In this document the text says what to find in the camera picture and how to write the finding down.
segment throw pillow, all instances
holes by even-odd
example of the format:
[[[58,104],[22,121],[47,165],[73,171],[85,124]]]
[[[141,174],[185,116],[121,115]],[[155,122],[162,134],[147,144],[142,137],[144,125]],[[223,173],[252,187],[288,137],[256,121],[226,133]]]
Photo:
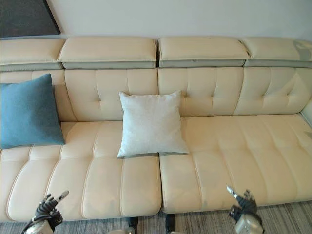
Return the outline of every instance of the throw pillow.
[[[1,149],[29,144],[63,145],[51,74],[21,83],[1,83]]]
[[[181,136],[181,91],[170,95],[119,95],[124,113],[118,157],[189,152]]]

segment gray carpet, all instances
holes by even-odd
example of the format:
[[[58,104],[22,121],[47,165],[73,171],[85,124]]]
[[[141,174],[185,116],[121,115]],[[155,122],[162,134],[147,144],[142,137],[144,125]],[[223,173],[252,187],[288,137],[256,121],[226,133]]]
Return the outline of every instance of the gray carpet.
[[[312,234],[312,201],[260,207],[267,234]],[[55,234],[105,234],[124,229],[127,219],[69,221],[57,226]],[[0,234],[19,234],[24,223],[0,223]],[[176,215],[176,230],[185,234],[235,234],[228,211]],[[165,214],[139,218],[139,234],[164,234]]]

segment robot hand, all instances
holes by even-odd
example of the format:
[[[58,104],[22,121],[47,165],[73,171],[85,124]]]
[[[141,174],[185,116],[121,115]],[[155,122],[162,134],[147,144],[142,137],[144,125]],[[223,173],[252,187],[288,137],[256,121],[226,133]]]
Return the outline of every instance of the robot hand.
[[[38,205],[35,216],[22,230],[22,234],[51,234],[55,227],[63,221],[56,205],[69,194],[63,192],[57,199],[48,194]]]
[[[227,187],[227,190],[233,197],[235,197],[243,211],[257,213],[257,204],[255,202],[254,196],[248,189],[246,189],[244,192],[243,197],[237,195],[230,186]]]
[[[227,190],[238,201],[240,206],[233,205],[229,213],[230,217],[236,221],[236,232],[238,234],[264,233],[262,219],[256,214],[257,204],[250,191],[246,189],[244,196],[239,196],[230,186],[227,186]]]

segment white pillow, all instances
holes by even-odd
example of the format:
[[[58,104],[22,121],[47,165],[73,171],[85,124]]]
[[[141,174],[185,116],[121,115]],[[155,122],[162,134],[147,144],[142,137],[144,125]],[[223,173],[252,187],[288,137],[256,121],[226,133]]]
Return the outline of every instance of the white pillow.
[[[119,95],[124,113],[117,157],[189,152],[181,136],[181,91],[170,95]]]

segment cream leather sofa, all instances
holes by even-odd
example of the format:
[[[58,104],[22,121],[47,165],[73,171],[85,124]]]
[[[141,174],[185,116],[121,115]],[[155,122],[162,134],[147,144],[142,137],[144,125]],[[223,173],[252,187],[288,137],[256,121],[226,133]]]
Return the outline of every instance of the cream leather sofa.
[[[311,43],[161,38],[159,68],[152,39],[19,39],[0,48],[0,82],[51,73],[66,140],[0,151],[2,222],[29,220],[46,193],[64,190],[65,220],[227,209],[226,185],[249,188],[259,205],[312,199]],[[190,153],[117,159],[119,91],[176,90]]]

